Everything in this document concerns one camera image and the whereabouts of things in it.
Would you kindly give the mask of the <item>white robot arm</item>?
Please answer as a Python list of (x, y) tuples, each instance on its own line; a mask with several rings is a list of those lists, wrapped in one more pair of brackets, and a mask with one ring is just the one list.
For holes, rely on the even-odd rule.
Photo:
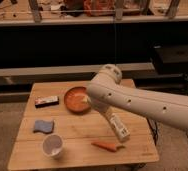
[(125, 87), (121, 70), (106, 64), (87, 84), (88, 101), (107, 121), (111, 107), (188, 132), (188, 96)]

